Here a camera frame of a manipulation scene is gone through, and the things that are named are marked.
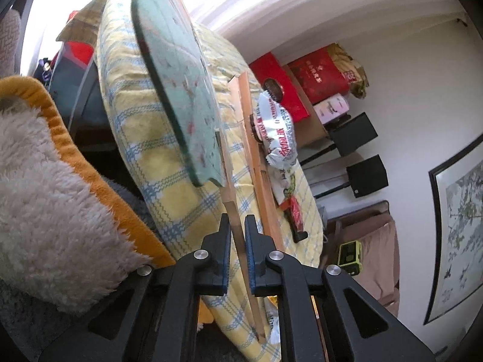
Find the wooden plank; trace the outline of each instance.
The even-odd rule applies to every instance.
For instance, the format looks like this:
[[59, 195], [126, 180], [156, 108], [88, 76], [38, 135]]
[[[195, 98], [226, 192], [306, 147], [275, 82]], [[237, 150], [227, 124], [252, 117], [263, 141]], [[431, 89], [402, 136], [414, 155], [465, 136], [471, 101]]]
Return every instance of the wooden plank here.
[[232, 99], [234, 103], [239, 100], [241, 104], [241, 114], [238, 106], [235, 106], [235, 111], [240, 117], [238, 118], [237, 116], [237, 119], [240, 124], [243, 147], [245, 148], [255, 196], [257, 197], [263, 233], [273, 238], [277, 250], [284, 251], [282, 231], [278, 222], [277, 206], [271, 190], [267, 161], [262, 146], [260, 146], [255, 139], [250, 125], [250, 116], [253, 114], [253, 106], [247, 73], [242, 73], [238, 79], [232, 79], [229, 86], [232, 91]]
[[250, 309], [252, 311], [253, 324], [255, 327], [255, 332], [258, 338], [258, 342], [265, 344], [267, 339], [265, 336], [265, 328], [263, 326], [262, 313], [260, 310], [260, 305], [258, 304], [258, 299], [250, 290], [250, 278], [248, 276], [248, 260], [246, 256], [246, 245], [245, 237], [243, 236], [242, 220], [240, 218], [240, 213], [238, 212], [237, 204], [237, 194], [235, 185], [231, 177], [233, 176], [233, 166], [231, 163], [231, 158], [226, 148], [225, 136], [217, 129], [216, 140], [218, 142], [218, 147], [220, 148], [222, 169], [225, 170], [226, 186], [220, 187], [221, 201], [225, 206], [226, 213], [228, 214], [228, 219], [230, 222], [231, 233], [233, 235], [233, 240], [235, 242], [235, 249], [237, 251], [238, 260], [240, 261], [241, 274], [243, 276], [243, 281], [245, 282], [245, 289], [248, 294], [248, 303], [250, 304]]
[[292, 84], [297, 91], [297, 94], [299, 95], [300, 100], [310, 114], [309, 117], [304, 118], [302, 121], [294, 123], [295, 140], [297, 141], [297, 147], [301, 148], [316, 140], [326, 138], [328, 136], [328, 133], [320, 122], [319, 118], [317, 117], [313, 105], [312, 103], [310, 103], [307, 95], [305, 95], [302, 86], [297, 81], [288, 65], [284, 65], [282, 66], [282, 68], [290, 78]]

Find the framed painting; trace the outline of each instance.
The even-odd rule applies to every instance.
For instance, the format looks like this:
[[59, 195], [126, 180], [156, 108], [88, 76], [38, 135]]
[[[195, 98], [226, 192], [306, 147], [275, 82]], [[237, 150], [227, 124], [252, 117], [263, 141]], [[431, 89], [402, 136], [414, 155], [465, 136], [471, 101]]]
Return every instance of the framed painting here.
[[436, 266], [424, 320], [452, 310], [483, 284], [483, 135], [429, 172]]

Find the red gift box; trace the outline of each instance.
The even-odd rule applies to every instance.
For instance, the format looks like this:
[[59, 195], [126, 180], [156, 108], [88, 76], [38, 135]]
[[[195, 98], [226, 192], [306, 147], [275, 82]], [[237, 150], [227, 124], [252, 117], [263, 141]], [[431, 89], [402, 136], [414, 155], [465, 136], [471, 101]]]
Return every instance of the red gift box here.
[[325, 48], [300, 57], [288, 66], [313, 105], [335, 94], [349, 92], [349, 82]]
[[290, 78], [272, 53], [267, 53], [253, 61], [250, 68], [263, 89], [269, 92], [272, 99], [287, 109], [294, 122], [309, 116]]

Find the plaid tablecloth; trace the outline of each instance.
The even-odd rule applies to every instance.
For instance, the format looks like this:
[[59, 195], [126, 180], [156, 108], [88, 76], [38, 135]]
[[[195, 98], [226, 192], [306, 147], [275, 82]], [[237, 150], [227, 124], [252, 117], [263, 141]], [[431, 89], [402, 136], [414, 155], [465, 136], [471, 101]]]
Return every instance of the plaid tablecloth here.
[[[254, 101], [261, 88], [229, 42], [201, 26], [195, 26], [195, 29], [213, 79], [226, 132], [240, 215], [244, 219], [246, 215], [254, 214], [259, 231], [262, 231], [241, 132], [230, 102], [228, 81], [249, 71]], [[107, 1], [96, 56], [104, 106], [119, 150], [144, 196], [163, 243], [178, 259], [199, 249], [203, 237], [218, 230], [224, 207], [213, 184], [195, 188], [190, 182], [170, 122], [139, 52], [131, 22], [130, 0]], [[309, 238], [294, 244], [288, 222], [279, 211], [283, 243], [288, 254], [305, 265], [317, 266], [322, 250], [322, 222], [300, 166], [296, 167], [295, 195], [301, 205]], [[280, 345], [259, 344], [250, 326], [251, 312], [234, 244], [228, 294], [204, 297], [204, 302], [221, 330], [249, 360], [280, 360]]]

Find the wooden stick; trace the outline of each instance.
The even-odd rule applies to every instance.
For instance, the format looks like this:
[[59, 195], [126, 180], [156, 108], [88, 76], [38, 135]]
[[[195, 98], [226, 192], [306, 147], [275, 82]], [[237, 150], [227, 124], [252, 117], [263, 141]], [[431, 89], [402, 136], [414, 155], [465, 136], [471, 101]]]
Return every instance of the wooden stick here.
[[248, 294], [248, 302], [250, 309], [252, 310], [253, 322], [255, 326], [255, 332], [257, 334], [258, 342], [265, 344], [267, 339], [265, 337], [265, 329], [263, 326], [262, 313], [260, 311], [260, 305], [258, 299], [250, 290], [250, 278], [248, 276], [248, 260], [246, 257], [246, 245], [245, 237], [243, 236], [242, 220], [240, 219], [240, 213], [238, 212], [237, 195], [235, 185], [231, 177], [233, 176], [233, 166], [231, 164], [231, 158], [226, 149], [225, 136], [220, 131], [215, 132], [216, 140], [218, 141], [218, 147], [220, 148], [222, 167], [225, 170], [226, 186], [220, 188], [221, 201], [226, 208], [228, 219], [230, 222], [231, 233], [233, 234], [233, 240], [235, 241], [235, 249], [237, 251], [238, 260], [240, 260], [241, 274], [243, 275], [243, 281], [245, 282], [246, 292]]
[[242, 73], [238, 79], [232, 79], [229, 86], [232, 91], [232, 99], [234, 101], [238, 99], [241, 105], [241, 107], [235, 105], [235, 111], [238, 113], [237, 119], [240, 124], [243, 147], [253, 181], [255, 196], [257, 197], [258, 209], [260, 210], [263, 233], [273, 238], [277, 250], [284, 251], [282, 231], [278, 222], [277, 208], [267, 170], [267, 160], [261, 145], [254, 137], [250, 124], [253, 107], [247, 73]]

